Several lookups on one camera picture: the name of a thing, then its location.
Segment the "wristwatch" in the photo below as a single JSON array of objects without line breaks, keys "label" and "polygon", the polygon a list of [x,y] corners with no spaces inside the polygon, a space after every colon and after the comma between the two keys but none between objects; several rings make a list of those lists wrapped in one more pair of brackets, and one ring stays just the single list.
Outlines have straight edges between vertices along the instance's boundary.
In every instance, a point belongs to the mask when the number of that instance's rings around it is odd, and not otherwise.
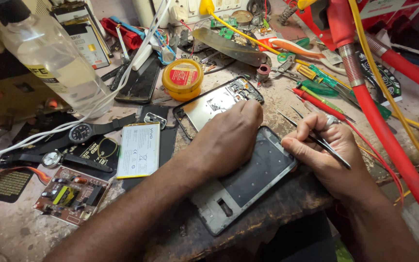
[{"label": "wristwatch", "polygon": [[89,140],[94,135],[103,135],[112,131],[117,131],[125,125],[135,123],[137,121],[136,114],[133,113],[129,116],[125,116],[121,119],[113,119],[113,121],[105,124],[93,124],[93,123],[80,123],[63,136],[60,139],[47,142],[44,145],[40,145],[30,150],[32,154],[43,154],[55,149],[68,146],[72,143],[81,144]]},{"label": "wristwatch", "polygon": [[32,154],[15,154],[11,156],[5,156],[0,159],[0,164],[11,164],[15,161],[28,161],[34,163],[40,163],[44,167],[53,168],[63,161],[71,161],[78,164],[83,164],[94,169],[98,169],[103,172],[111,173],[113,169],[107,165],[96,163],[90,159],[81,158],[71,154],[62,154],[61,152],[54,150],[46,153],[45,155],[32,155]]}]

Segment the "tweezers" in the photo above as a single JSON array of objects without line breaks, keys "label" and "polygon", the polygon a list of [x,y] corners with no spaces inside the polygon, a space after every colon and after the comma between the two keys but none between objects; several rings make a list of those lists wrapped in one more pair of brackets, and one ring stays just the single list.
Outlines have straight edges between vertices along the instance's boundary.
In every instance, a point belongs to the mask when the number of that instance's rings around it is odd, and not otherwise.
[{"label": "tweezers", "polygon": [[[298,112],[295,108],[293,108],[291,105],[290,107],[301,117],[303,118],[303,115]],[[288,122],[290,122],[294,127],[297,127],[297,123],[291,120],[290,118],[286,117],[281,111],[277,110],[279,114],[281,114],[285,119],[287,119]],[[348,170],[352,170],[352,167],[345,159],[343,159],[337,152],[329,145],[326,140],[319,134],[319,131],[316,129],[313,129],[313,134],[315,134],[316,137],[312,135],[308,135],[308,138],[311,139],[315,144],[321,146],[324,150],[326,150],[333,158],[335,158],[337,161],[339,161],[343,166],[345,166]]]}]

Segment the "hand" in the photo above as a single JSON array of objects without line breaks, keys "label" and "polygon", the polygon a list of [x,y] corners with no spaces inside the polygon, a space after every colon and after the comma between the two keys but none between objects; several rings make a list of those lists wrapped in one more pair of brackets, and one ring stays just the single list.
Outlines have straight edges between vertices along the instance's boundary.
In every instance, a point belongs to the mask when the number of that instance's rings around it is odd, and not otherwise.
[{"label": "hand", "polygon": [[238,102],[207,122],[182,152],[200,175],[197,183],[227,175],[250,159],[262,122],[263,108],[255,100]]},{"label": "hand", "polygon": [[333,124],[321,136],[352,167],[347,170],[326,150],[307,139],[310,130],[323,130],[323,113],[311,113],[298,122],[297,130],[285,136],[281,144],[301,162],[309,165],[331,195],[339,200],[364,200],[378,187],[366,170],[352,132],[344,124]]}]

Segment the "dirty table surface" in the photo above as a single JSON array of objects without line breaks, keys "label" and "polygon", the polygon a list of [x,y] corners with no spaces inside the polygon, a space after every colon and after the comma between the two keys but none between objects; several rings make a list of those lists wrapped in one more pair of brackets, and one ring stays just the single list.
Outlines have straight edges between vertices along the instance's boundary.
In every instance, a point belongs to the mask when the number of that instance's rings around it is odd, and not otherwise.
[{"label": "dirty table surface", "polygon": [[[305,29],[305,32],[312,39],[312,33],[308,29]],[[273,61],[273,66],[279,65],[275,55],[269,55]],[[318,64],[315,61],[306,61],[324,69],[322,64]],[[113,67],[115,66],[108,67],[104,73],[110,71]],[[225,70],[206,75],[202,84],[203,91],[208,91],[239,75],[254,75],[254,73],[255,68],[236,62]],[[345,76],[337,73],[333,73],[333,75],[347,82]],[[395,75],[401,82],[403,92],[403,101],[397,104],[407,118],[419,122],[419,86],[398,72]],[[293,126],[288,124],[276,112],[276,109],[281,110],[295,120],[299,120],[299,118],[289,107],[289,104],[303,114],[307,114],[308,110],[292,92],[287,90],[295,86],[293,80],[285,77],[274,79],[272,75],[271,79],[260,89],[261,94],[265,98],[263,105],[265,120],[263,125],[272,128],[279,136],[284,136],[293,130]],[[179,102],[170,99],[159,88],[160,86],[161,75],[153,95],[154,104],[178,105]],[[369,88],[369,90],[371,93],[375,92],[372,88]],[[331,98],[330,100],[357,121],[358,124],[355,126],[389,163],[387,154],[366,121],[365,116],[340,99]],[[137,112],[137,109],[138,106],[135,105],[115,102],[114,107],[106,115],[91,122],[106,123],[113,118],[120,118]],[[391,118],[387,123],[398,131],[397,139],[419,169],[419,153],[411,144],[399,121]],[[19,129],[15,127],[8,136],[12,138],[18,131]],[[419,131],[415,131],[415,134],[419,140]],[[120,142],[119,132],[110,133],[108,137],[113,137]],[[355,138],[358,144],[367,148],[356,134]],[[186,147],[189,142],[183,130],[179,127],[175,152]],[[5,146],[7,145],[0,145],[0,149],[5,148]],[[389,174],[375,164],[370,156],[364,152],[362,154],[370,174],[377,183],[388,183],[392,180]],[[52,170],[44,169],[44,171],[48,175],[54,174]],[[114,178],[110,181],[113,182],[113,186],[107,193],[102,207],[124,193],[121,187],[122,181]],[[53,217],[39,216],[39,212],[31,208],[43,189],[44,186],[38,181],[36,176],[33,176],[15,203],[9,204],[0,201],[0,253],[10,258],[11,261],[40,261],[62,238],[76,229],[75,226]],[[162,218],[155,233],[150,235],[143,259],[147,261],[197,260],[214,251],[229,247],[237,241],[274,230],[285,223],[324,209],[332,204],[333,199],[316,180],[311,170],[301,165],[295,172],[286,175],[217,237],[209,234],[197,217],[196,208],[189,200],[186,199],[182,203],[177,204]]]}]

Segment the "silver watch face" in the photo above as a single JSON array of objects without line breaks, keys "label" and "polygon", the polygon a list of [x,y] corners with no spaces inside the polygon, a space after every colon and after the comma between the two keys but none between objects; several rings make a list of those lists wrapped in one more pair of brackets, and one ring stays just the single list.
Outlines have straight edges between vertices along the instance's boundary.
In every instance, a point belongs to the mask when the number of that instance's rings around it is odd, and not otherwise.
[{"label": "silver watch face", "polygon": [[80,123],[69,131],[69,139],[76,143],[83,143],[93,135],[93,129],[88,123]]},{"label": "silver watch face", "polygon": [[57,164],[59,164],[59,162],[61,161],[61,153],[58,151],[51,151],[46,153],[42,160],[41,163],[43,164],[44,167],[53,167]]}]

